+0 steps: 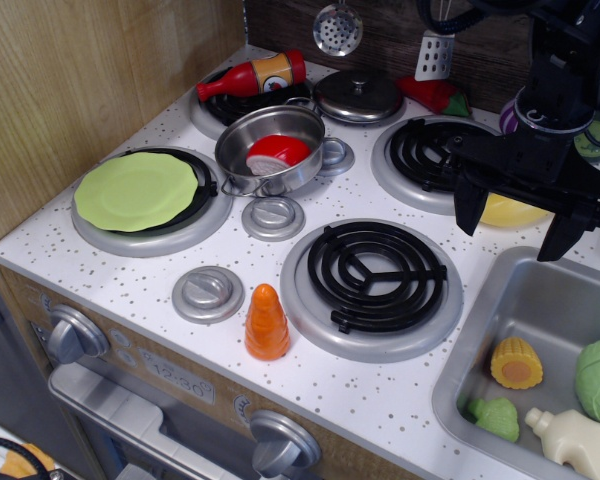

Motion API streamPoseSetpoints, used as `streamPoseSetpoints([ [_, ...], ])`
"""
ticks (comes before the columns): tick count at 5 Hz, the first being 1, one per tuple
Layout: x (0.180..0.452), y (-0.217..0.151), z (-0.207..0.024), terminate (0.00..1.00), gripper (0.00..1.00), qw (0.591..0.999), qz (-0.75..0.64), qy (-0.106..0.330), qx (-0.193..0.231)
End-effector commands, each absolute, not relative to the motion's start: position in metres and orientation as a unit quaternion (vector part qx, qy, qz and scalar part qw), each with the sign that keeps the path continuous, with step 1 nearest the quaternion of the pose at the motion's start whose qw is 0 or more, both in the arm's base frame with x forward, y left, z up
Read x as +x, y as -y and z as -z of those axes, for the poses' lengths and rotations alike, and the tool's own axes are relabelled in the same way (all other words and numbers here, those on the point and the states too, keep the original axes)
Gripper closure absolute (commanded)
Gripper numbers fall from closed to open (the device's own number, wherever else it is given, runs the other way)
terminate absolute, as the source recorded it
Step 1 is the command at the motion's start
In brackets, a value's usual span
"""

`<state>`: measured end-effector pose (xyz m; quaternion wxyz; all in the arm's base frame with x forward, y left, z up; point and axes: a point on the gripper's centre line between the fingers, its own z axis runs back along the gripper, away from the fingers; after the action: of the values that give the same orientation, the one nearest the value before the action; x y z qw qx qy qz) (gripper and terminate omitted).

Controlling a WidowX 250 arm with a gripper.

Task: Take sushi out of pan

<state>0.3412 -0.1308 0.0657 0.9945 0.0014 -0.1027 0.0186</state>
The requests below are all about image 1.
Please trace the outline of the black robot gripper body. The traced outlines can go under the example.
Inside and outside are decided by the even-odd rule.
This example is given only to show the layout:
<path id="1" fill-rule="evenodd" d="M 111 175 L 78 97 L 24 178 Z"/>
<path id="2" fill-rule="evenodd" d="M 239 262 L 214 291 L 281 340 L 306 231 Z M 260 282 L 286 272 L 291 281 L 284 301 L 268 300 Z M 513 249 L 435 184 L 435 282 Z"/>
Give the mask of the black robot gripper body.
<path id="1" fill-rule="evenodd" d="M 450 172 L 487 177 L 497 193 L 556 214 L 588 216 L 600 228 L 600 170 L 584 160 L 570 137 L 516 131 L 503 136 L 458 136 L 448 143 Z"/>

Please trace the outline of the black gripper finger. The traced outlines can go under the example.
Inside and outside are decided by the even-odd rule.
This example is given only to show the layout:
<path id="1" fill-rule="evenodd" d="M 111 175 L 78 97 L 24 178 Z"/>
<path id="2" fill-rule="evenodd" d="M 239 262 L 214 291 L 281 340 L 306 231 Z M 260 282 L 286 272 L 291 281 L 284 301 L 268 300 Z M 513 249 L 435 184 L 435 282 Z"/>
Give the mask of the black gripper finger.
<path id="1" fill-rule="evenodd" d="M 556 214 L 547 230 L 537 260 L 551 262 L 561 259 L 581 239 L 589 223 L 588 216 L 568 217 Z"/>
<path id="2" fill-rule="evenodd" d="M 456 223 L 467 235 L 472 236 L 478 226 L 489 196 L 485 175 L 466 173 L 459 176 L 454 192 Z"/>

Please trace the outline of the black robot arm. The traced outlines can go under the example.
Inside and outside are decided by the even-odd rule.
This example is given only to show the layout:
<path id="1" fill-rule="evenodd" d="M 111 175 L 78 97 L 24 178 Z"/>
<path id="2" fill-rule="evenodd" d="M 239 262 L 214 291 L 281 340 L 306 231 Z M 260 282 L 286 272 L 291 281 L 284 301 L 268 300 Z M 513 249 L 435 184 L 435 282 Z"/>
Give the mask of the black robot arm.
<path id="1" fill-rule="evenodd" d="M 493 14 L 527 13 L 532 61 L 515 98 L 514 132 L 458 136 L 448 144 L 456 223 L 473 234 L 491 193 L 551 212 L 537 259 L 556 261 L 584 232 L 600 228 L 600 170 L 574 144 L 600 112 L 600 1 L 476 6 Z"/>

